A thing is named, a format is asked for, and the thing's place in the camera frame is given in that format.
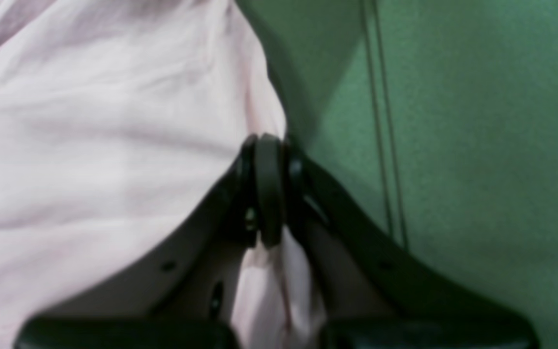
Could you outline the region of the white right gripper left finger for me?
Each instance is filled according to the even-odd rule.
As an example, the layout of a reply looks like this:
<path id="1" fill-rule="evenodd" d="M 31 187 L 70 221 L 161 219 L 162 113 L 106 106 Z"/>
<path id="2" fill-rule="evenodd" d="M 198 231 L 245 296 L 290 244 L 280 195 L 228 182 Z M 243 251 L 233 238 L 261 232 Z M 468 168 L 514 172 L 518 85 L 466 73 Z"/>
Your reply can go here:
<path id="1" fill-rule="evenodd" d="M 122 271 L 34 315 L 17 349 L 239 349 L 230 327 L 241 259 L 256 243 L 250 136 L 185 221 Z"/>

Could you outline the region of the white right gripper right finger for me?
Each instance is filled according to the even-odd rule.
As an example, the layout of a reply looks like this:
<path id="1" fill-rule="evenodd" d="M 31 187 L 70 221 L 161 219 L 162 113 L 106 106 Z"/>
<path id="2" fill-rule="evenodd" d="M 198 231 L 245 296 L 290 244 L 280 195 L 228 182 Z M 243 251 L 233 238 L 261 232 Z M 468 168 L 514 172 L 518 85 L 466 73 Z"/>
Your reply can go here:
<path id="1" fill-rule="evenodd" d="M 289 141 L 272 141 L 285 222 L 326 319 L 319 349 L 538 349 L 531 323 L 399 247 L 339 182 Z"/>

